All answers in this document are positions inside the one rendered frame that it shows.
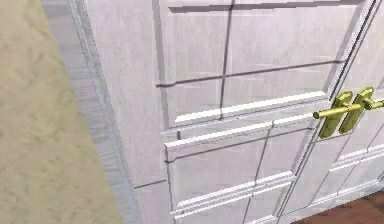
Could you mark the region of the white panelled room door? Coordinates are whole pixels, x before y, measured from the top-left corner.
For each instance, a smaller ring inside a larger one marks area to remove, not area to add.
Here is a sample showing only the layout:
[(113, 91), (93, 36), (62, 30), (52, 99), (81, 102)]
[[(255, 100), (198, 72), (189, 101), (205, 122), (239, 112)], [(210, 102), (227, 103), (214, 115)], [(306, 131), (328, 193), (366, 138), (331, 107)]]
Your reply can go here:
[(71, 0), (134, 224), (276, 224), (375, 2)]
[[(384, 0), (376, 0), (337, 88), (351, 102), (384, 101)], [(349, 112), (334, 135), (314, 137), (276, 224), (291, 224), (380, 189), (384, 170), (384, 108)]]

